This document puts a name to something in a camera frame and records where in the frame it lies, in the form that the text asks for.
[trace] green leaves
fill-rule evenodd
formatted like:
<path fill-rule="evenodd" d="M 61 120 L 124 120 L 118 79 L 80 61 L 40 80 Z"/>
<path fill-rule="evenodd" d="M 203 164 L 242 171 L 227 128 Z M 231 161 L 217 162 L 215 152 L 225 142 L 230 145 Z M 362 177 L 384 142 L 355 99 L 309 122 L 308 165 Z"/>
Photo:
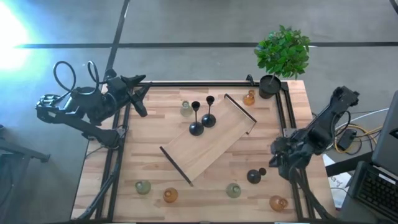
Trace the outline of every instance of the green leaves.
<path fill-rule="evenodd" d="M 310 39 L 301 36 L 301 30 L 279 26 L 278 32 L 270 32 L 267 39 L 254 49 L 257 66 L 270 74 L 290 78 L 304 74 L 308 67 Z"/>

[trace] white cable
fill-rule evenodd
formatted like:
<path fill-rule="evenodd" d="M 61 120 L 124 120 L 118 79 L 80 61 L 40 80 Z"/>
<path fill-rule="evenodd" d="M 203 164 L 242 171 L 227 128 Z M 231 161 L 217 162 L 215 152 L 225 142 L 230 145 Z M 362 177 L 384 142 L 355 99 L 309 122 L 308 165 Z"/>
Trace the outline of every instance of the white cable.
<path fill-rule="evenodd" d="M 372 115 L 372 114 L 374 114 L 374 113 L 379 113 L 379 112 L 386 111 L 386 110 L 388 110 L 388 109 L 389 109 L 389 108 L 384 108 L 384 109 L 381 109 L 381 110 L 378 110 L 378 111 L 374 111 L 374 112 L 372 112 L 372 113 L 368 113 L 368 114 L 359 116 L 359 117 L 357 117 L 357 118 L 355 118 L 355 119 L 352 119 L 350 122 L 356 121 L 357 119 L 364 118 L 364 117 L 369 116 L 369 115 Z M 343 126 L 346 125 L 347 123 L 348 123 L 348 122 L 345 122 L 344 124 L 338 126 L 338 127 L 336 128 L 336 130 L 339 129 L 339 128 L 341 128 L 341 127 L 343 127 Z"/>

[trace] wooden table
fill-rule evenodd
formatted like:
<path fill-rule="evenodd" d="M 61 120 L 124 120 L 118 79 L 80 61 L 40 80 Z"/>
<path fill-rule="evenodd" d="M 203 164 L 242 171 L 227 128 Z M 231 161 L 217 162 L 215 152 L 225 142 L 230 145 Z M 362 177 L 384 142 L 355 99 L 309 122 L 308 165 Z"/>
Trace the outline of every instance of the wooden table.
<path fill-rule="evenodd" d="M 288 81 L 290 97 L 298 128 L 305 127 L 311 120 L 310 105 L 303 81 Z M 256 102 L 245 106 L 242 98 L 249 89 L 256 92 Z M 194 115 L 184 118 L 180 114 L 182 100 L 198 100 L 206 105 L 205 98 L 213 95 L 217 101 L 228 93 L 256 120 L 250 135 L 242 136 L 209 168 L 200 174 L 191 187 L 165 158 L 159 146 L 167 144 L 194 120 Z M 285 117 L 288 118 L 282 97 Z M 129 131 L 126 135 L 123 162 L 114 210 L 115 222 L 273 222 L 296 221 L 294 201 L 290 184 L 279 177 L 276 168 L 268 168 L 272 157 L 270 145 L 281 135 L 275 97 L 265 100 L 259 97 L 257 88 L 248 87 L 152 87 L 144 104 L 148 116 L 141 118 L 132 107 L 129 115 Z M 200 118 L 206 110 L 199 110 Z M 103 122 L 102 128 L 111 128 L 112 118 Z M 98 148 L 97 142 L 90 142 L 88 153 Z M 76 194 L 72 218 L 81 215 L 98 193 L 103 175 L 106 150 L 90 155 L 83 166 L 80 184 Z M 253 185 L 246 180 L 250 169 L 265 167 L 267 175 L 260 183 Z M 307 167 L 310 188 L 320 203 L 335 213 L 331 191 L 321 156 L 313 156 Z M 152 190 L 139 195 L 134 185 L 138 180 L 149 180 Z M 225 188 L 230 183 L 242 188 L 239 198 L 229 198 Z M 178 199 L 166 203 L 163 191 L 174 187 Z M 269 199 L 280 195 L 289 201 L 283 212 L 275 212 L 269 206 Z M 301 194 L 302 207 L 305 200 Z M 108 211 L 108 200 L 104 203 L 103 216 Z"/>

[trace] black plant pot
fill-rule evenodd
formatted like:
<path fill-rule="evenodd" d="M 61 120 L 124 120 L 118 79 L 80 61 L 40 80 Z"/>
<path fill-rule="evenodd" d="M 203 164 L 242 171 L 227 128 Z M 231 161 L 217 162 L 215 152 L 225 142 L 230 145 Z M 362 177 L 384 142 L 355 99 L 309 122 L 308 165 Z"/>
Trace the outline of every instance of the black plant pot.
<path fill-rule="evenodd" d="M 271 80 L 272 75 L 264 75 L 260 79 L 259 95 L 264 99 L 269 99 L 274 96 L 280 91 L 280 88 L 282 86 L 280 80 L 277 77 L 274 77 L 273 81 L 270 83 Z"/>

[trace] gray floor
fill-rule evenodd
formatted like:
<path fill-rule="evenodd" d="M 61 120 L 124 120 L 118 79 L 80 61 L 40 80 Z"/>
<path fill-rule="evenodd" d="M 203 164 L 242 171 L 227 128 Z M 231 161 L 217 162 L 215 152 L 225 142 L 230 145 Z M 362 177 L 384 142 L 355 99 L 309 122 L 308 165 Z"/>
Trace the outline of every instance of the gray floor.
<path fill-rule="evenodd" d="M 25 27 L 24 43 L 111 43 L 123 0 L 20 0 L 0 2 Z M 133 0 L 121 42 L 256 42 L 278 25 L 302 29 L 313 42 L 396 41 L 398 15 L 388 0 Z M 3 32 L 2 36 L 18 35 Z M 398 48 L 311 48 L 305 81 L 312 111 L 320 112 L 341 85 L 360 92 L 352 111 L 386 108 L 397 90 Z M 87 140 L 65 125 L 36 118 L 41 95 L 63 93 L 52 76 L 58 60 L 70 62 L 78 86 L 93 85 L 86 62 L 105 70 L 110 49 L 25 49 L 0 52 L 0 123 L 9 141 L 51 154 L 49 163 L 32 161 L 22 192 L 18 217 L 29 223 L 69 219 Z M 115 70 L 124 76 L 147 74 L 148 80 L 259 79 L 250 48 L 119 49 Z M 60 71 L 70 83 L 67 70 Z M 385 113 L 360 120 L 372 129 Z M 347 158 L 330 152 L 339 161 Z"/>

